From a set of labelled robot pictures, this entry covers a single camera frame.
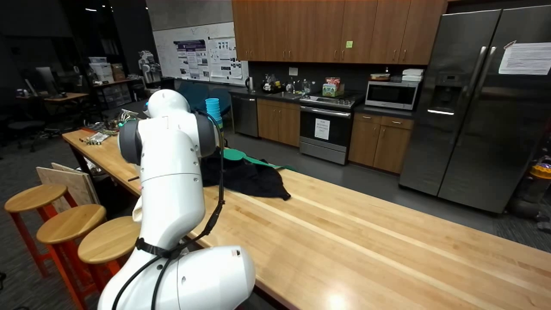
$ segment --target black cloth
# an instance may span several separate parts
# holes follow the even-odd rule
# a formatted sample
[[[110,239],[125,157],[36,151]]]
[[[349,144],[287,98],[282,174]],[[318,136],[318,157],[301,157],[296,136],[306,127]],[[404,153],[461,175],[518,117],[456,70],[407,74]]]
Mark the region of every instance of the black cloth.
[[[213,155],[201,160],[203,186],[218,184],[220,157]],[[256,165],[247,160],[223,158],[223,188],[251,196],[270,196],[289,200],[278,172],[266,165]]]

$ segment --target stove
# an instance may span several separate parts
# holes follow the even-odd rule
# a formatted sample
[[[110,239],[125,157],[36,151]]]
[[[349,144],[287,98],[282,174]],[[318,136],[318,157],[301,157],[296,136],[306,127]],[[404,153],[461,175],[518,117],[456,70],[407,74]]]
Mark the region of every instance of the stove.
[[[361,96],[308,96],[299,101],[299,151],[344,165],[352,107]]]
[[[351,110],[357,101],[361,101],[361,96],[344,96],[344,98],[306,96],[306,98],[299,98],[299,101],[313,107]]]

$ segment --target refrigerator handle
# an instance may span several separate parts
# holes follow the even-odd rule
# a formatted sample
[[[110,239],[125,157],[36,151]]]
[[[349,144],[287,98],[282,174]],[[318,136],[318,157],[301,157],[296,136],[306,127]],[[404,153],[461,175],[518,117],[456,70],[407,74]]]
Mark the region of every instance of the refrigerator handle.
[[[475,89],[475,93],[473,93],[471,101],[476,101],[478,96],[480,96],[480,93],[481,93],[481,86],[483,86],[483,81],[485,81],[488,65],[490,65],[492,60],[494,60],[494,55],[495,55],[495,46],[490,46],[490,48],[488,48],[488,55],[487,55],[485,64],[483,64],[483,69],[481,69],[481,72],[480,72],[480,79],[478,79],[478,84],[476,84],[476,89]]]
[[[452,110],[437,110],[437,108],[426,108],[426,113],[435,113],[435,115],[454,115]]]
[[[483,55],[485,55],[485,48],[487,48],[487,46],[480,46],[480,53],[478,53],[478,58],[476,58],[473,74],[471,74],[471,77],[469,77],[466,93],[471,93],[471,89],[475,88],[475,81],[476,81],[476,76],[478,76],[480,67],[481,67],[481,60],[483,60]]]

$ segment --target whiteboard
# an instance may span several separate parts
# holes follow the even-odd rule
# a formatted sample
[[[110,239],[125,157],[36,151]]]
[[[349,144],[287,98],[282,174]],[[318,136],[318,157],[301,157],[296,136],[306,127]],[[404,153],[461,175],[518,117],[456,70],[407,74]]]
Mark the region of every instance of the whiteboard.
[[[237,60],[234,22],[153,31],[163,77],[242,84],[247,64]]]

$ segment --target lower cabinet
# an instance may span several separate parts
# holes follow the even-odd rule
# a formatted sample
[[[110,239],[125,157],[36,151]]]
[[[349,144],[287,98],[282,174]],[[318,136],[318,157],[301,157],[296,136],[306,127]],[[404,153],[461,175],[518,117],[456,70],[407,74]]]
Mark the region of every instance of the lower cabinet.
[[[258,136],[282,144],[299,144],[299,105],[277,100],[256,100]]]
[[[347,160],[399,174],[413,120],[354,113]]]

